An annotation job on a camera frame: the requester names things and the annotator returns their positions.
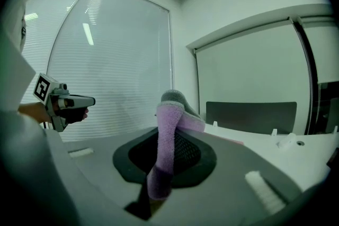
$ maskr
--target black mesh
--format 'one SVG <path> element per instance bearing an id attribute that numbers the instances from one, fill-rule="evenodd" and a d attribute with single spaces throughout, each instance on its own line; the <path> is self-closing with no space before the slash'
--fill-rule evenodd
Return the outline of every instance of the black mesh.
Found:
<path id="1" fill-rule="evenodd" d="M 200 149 L 179 134 L 174 137 L 174 175 L 194 166 L 201 158 Z M 149 173 L 157 159 L 158 133 L 131 148 L 129 159 L 142 171 Z"/>

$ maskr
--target white clip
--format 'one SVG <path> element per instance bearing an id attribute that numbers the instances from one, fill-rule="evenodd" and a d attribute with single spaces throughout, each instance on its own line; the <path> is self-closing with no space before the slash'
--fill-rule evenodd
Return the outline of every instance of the white clip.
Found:
<path id="1" fill-rule="evenodd" d="M 278 134 L 277 129 L 273 129 L 271 136 L 275 137 Z"/>
<path id="2" fill-rule="evenodd" d="M 284 149 L 286 147 L 291 146 L 295 140 L 296 140 L 296 134 L 290 133 L 289 135 L 287 135 L 284 139 L 282 139 L 281 141 L 278 142 L 278 147 L 279 149 Z"/>
<path id="3" fill-rule="evenodd" d="M 87 156 L 92 153 L 94 153 L 94 150 L 92 148 L 86 148 L 78 151 L 70 151 L 68 152 L 71 158 L 77 158 L 80 156 Z"/>

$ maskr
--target ceiling light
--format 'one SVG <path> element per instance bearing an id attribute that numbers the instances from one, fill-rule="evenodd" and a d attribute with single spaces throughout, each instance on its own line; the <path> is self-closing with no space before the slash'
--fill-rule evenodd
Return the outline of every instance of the ceiling light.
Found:
<path id="1" fill-rule="evenodd" d="M 25 20 L 26 21 L 32 20 L 32 19 L 36 19 L 36 18 L 38 18 L 38 15 L 36 13 L 31 13 L 31 14 L 25 15 Z"/>
<path id="2" fill-rule="evenodd" d="M 85 31 L 85 34 L 86 34 L 88 43 L 89 43 L 91 46 L 93 46 L 93 45 L 94 45 L 94 42 L 93 42 L 93 38 L 92 38 L 91 29 L 90 29 L 89 24 L 83 23 L 83 27 L 84 27 L 84 31 Z"/>

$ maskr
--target white brush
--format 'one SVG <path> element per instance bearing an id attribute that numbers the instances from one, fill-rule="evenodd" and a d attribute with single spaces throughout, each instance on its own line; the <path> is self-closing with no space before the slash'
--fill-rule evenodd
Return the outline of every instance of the white brush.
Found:
<path id="1" fill-rule="evenodd" d="M 263 177 L 261 177 L 259 171 L 250 171 L 245 175 L 245 180 L 248 182 L 270 215 L 278 213 L 286 206 L 279 196 L 276 195 L 276 193 L 265 182 Z"/>

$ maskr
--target black rubber mat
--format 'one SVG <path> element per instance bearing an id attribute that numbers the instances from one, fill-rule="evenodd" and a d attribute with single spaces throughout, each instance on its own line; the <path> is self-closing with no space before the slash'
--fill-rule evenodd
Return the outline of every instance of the black rubber mat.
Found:
<path id="1" fill-rule="evenodd" d="M 113 164 L 128 182 L 143 184 L 157 158 L 157 129 L 118 148 Z M 199 185 L 213 171 L 217 157 L 206 143 L 183 132 L 175 133 L 172 187 Z"/>

